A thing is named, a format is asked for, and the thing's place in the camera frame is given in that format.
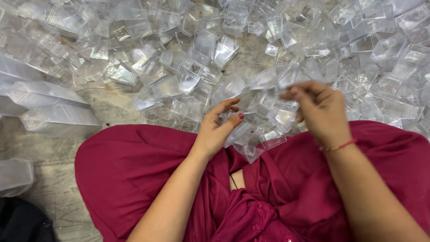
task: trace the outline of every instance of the red thread bracelet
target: red thread bracelet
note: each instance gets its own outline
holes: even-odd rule
[[[346,147],[346,146],[348,146],[350,144],[355,144],[356,142],[357,142],[357,139],[356,138],[352,138],[352,140],[350,140],[349,142],[347,142],[347,143],[345,143],[345,144],[343,144],[341,146],[336,146],[336,147],[331,147],[331,148],[326,148],[326,149],[324,149],[323,147],[320,147],[319,150],[324,150],[325,152],[329,152],[329,151],[333,151],[333,150],[344,148],[344,147]]]

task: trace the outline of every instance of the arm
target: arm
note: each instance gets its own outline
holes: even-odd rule
[[[337,147],[352,139],[342,92],[311,81],[289,87],[281,97],[300,104],[297,120],[306,121],[318,145]],[[357,241],[430,242],[354,144],[325,156]]]
[[[231,131],[245,117],[243,114],[236,115],[222,126],[218,126],[218,116],[229,109],[237,112],[239,108],[232,105],[239,101],[239,98],[223,101],[204,117],[190,153],[167,180],[154,202],[133,229],[127,242],[183,240],[197,188],[206,165],[222,148]]]

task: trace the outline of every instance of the black cord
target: black cord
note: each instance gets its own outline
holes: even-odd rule
[[[233,184],[234,184],[234,186],[236,187],[236,189],[239,189],[239,188],[237,188],[237,186],[236,186],[236,182],[234,182],[234,179],[233,179],[233,176],[230,174],[230,177],[231,177],[231,180],[233,181]]]

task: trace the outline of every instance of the finger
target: finger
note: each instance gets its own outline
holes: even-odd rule
[[[312,101],[315,102],[317,95],[314,93],[307,92],[307,94],[311,97]],[[285,99],[285,100],[294,100],[294,97],[291,95],[291,92],[288,91],[286,93],[279,94],[279,98]]]
[[[239,113],[230,117],[220,128],[219,130],[224,133],[226,136],[229,136],[230,133],[236,128],[240,123],[242,123],[245,118],[244,113]]]
[[[331,97],[333,94],[335,93],[335,90],[329,88],[325,91],[323,91],[321,94],[319,94],[316,99],[315,99],[315,103],[318,105],[320,103],[322,103],[324,100],[328,99],[329,97]]]
[[[291,95],[294,97],[300,108],[302,110],[303,118],[306,118],[308,114],[314,113],[316,111],[316,105],[312,101],[311,97],[298,87],[294,87],[290,90]]]
[[[304,118],[303,118],[303,112],[301,110],[301,108],[299,108],[297,110],[297,115],[296,115],[296,122],[301,123],[303,122]]]
[[[236,107],[236,106],[231,106],[231,107],[230,107],[230,109],[231,109],[233,112],[239,112],[239,108],[238,108],[238,107]]]
[[[238,104],[240,98],[235,97],[231,99],[227,99],[225,101],[220,102],[217,106],[215,106],[209,113],[213,113],[216,115],[220,115],[221,113],[228,111],[228,109],[235,104]]]
[[[318,81],[307,81],[307,82],[293,84],[287,87],[287,90],[291,90],[293,87],[300,88],[305,92],[314,94],[315,96],[318,96],[320,93],[330,88],[328,85],[322,84]]]

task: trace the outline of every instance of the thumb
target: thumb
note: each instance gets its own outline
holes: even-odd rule
[[[234,130],[234,128],[236,128],[240,123],[242,123],[244,118],[244,113],[234,115],[230,117],[219,129],[222,131],[222,133],[225,133],[227,136],[229,136],[230,133]]]
[[[312,101],[312,98],[301,88],[293,87],[290,90],[290,93],[293,99],[299,103],[300,108],[303,111],[303,116],[306,117],[308,114],[313,113],[316,110],[316,105]]]

